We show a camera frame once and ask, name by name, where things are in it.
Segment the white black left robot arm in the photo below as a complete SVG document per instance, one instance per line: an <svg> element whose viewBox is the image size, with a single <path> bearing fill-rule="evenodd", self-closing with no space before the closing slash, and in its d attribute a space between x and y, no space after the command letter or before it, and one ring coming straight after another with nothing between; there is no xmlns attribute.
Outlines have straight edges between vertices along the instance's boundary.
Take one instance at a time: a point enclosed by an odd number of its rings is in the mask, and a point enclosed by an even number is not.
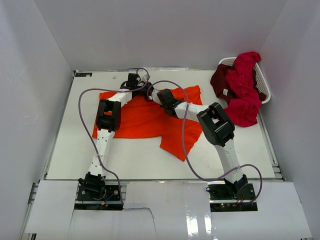
<svg viewBox="0 0 320 240"><path fill-rule="evenodd" d="M107 99L99 100L95 117L95 126L97 127L96 140L93 140L91 133L86 127L81 111L82 96L92 89L90 88L83 91L79 96L78 112L80 120L93 144L95 154L92 158L91 165L88 168L88 173L85 175L84 179L80 178L78 181L84 188L84 191L94 200L99 201L106 198L106 172L116 176L114 172L107 170L103 160L105 155L109 153L111 141L113 140L116 131L120 128L121 108L130 102L136 95L143 96L146 94L147 88L151 85L149 79L150 75L148 72L143 77L140 77L137 72L129 73L128 79L120 85L120 89L113 91L115 95Z"/></svg>

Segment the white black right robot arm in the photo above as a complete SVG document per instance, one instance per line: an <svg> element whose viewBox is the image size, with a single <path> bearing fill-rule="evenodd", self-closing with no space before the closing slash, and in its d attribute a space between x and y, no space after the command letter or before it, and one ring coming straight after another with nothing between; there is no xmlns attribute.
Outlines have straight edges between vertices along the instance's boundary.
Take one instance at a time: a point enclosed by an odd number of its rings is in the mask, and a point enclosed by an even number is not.
<svg viewBox="0 0 320 240"><path fill-rule="evenodd" d="M150 86L146 91L148 100L160 105L164 112L174 118L182 119L182 148L191 172L200 180L213 182L223 180L226 184L226 195L236 200L244 193L248 184L247 176L240 167L235 151L235 126L222 108L214 102L210 105L199 105L185 100L177 99L169 89L157 90ZM206 140L215 147L223 169L223 175L216 178L201 177L193 169L185 145L185 123L187 120L200 124Z"/></svg>

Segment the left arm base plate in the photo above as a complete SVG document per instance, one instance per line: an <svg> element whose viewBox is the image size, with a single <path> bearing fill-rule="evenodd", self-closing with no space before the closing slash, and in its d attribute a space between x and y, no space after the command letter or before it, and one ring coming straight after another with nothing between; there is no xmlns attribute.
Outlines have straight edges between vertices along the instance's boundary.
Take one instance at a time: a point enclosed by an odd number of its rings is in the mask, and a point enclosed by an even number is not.
<svg viewBox="0 0 320 240"><path fill-rule="evenodd" d="M76 194L75 210L122 211L120 188L117 185L106 185L102 193L90 192L79 186Z"/></svg>

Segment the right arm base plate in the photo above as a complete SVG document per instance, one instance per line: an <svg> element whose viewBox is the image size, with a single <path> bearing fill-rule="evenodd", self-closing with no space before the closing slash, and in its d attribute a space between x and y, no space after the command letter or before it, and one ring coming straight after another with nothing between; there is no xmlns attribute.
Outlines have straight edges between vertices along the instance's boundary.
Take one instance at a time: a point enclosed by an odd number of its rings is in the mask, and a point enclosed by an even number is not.
<svg viewBox="0 0 320 240"><path fill-rule="evenodd" d="M258 211L257 203L250 203L256 197L251 183L248 183L237 194L234 194L225 184L209 184L205 190L209 193L210 210L212 213Z"/></svg>

